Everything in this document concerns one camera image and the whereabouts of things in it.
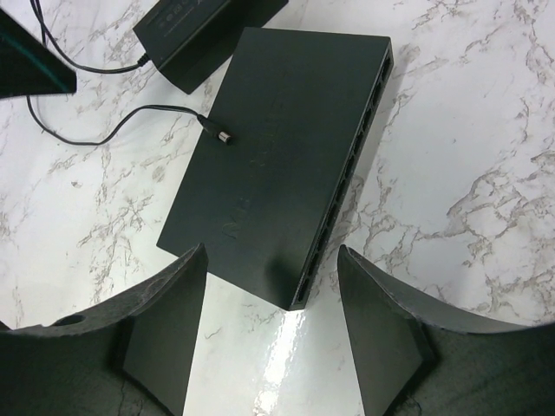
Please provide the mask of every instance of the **power adapter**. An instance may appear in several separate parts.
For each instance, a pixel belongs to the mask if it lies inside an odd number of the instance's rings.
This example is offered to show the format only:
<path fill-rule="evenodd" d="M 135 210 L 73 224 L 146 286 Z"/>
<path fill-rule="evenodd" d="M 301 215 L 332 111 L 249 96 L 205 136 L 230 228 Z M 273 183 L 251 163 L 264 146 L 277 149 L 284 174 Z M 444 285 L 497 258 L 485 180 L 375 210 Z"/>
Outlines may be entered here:
<path fill-rule="evenodd" d="M 156 68 L 190 94 L 229 58 L 247 26 L 262 27 L 288 0 L 160 0 L 134 27 Z"/>

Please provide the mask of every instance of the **black device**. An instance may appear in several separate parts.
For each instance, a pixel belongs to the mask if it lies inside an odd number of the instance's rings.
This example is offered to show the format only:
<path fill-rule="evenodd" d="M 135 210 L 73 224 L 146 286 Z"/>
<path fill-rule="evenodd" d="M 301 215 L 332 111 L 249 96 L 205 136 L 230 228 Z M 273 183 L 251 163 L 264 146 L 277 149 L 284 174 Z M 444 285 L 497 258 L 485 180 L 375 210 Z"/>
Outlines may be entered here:
<path fill-rule="evenodd" d="M 527 328 L 458 309 L 345 246 L 337 272 L 365 414 L 555 414 L 553 323 Z"/>
<path fill-rule="evenodd" d="M 76 90 L 75 72 L 0 9 L 0 98 Z"/>
<path fill-rule="evenodd" d="M 0 322 L 3 416 L 181 416 L 208 259 L 160 273 L 49 327 Z"/>
<path fill-rule="evenodd" d="M 160 0 L 134 27 L 156 68 L 190 94 L 229 58 L 243 28 L 262 27 L 288 0 Z"/>
<path fill-rule="evenodd" d="M 210 112 L 232 142 L 201 136 L 159 247 L 303 308 L 392 66 L 388 37 L 246 29 Z"/>

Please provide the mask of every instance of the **table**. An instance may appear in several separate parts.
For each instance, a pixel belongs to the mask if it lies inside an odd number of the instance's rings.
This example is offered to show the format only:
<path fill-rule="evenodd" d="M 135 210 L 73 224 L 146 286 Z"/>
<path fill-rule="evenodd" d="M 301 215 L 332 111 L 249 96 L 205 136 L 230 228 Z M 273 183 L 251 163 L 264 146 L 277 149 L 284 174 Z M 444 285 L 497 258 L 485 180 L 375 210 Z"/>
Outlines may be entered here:
<path fill-rule="evenodd" d="M 117 68 L 155 0 L 43 0 L 66 52 Z M 2 7 L 38 35 L 27 2 Z M 395 69 L 305 311 L 285 313 L 209 276 L 185 414 L 362 415 L 336 277 L 345 243 L 393 276 L 509 322 L 552 321 L 555 270 L 555 2 L 290 0 L 268 25 L 392 37 Z M 42 118 L 97 139 L 131 109 L 207 114 L 226 65 L 194 94 L 147 64 L 79 72 Z M 50 324 L 155 274 L 155 243 L 200 128 L 143 113 L 107 146 L 66 146 L 0 102 L 0 320 Z"/>

